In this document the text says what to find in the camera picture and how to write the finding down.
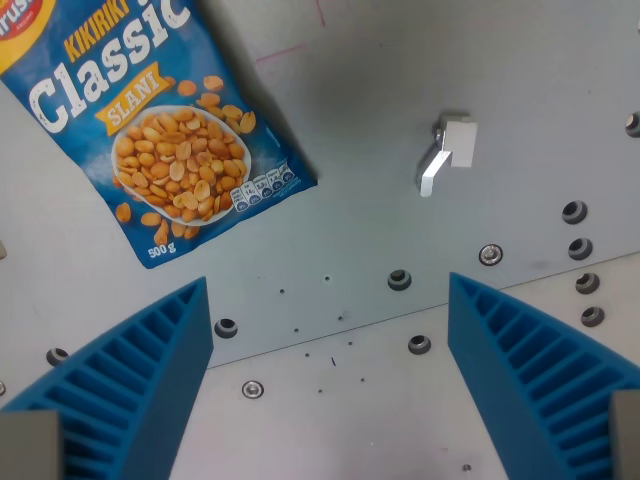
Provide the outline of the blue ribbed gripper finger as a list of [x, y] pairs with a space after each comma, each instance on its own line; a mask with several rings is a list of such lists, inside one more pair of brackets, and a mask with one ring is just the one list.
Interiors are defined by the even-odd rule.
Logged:
[[3, 409], [59, 415], [66, 479], [167, 479], [213, 350], [199, 278], [85, 345]]
[[611, 396], [639, 368], [483, 283], [449, 277], [448, 346], [511, 479], [611, 479]]

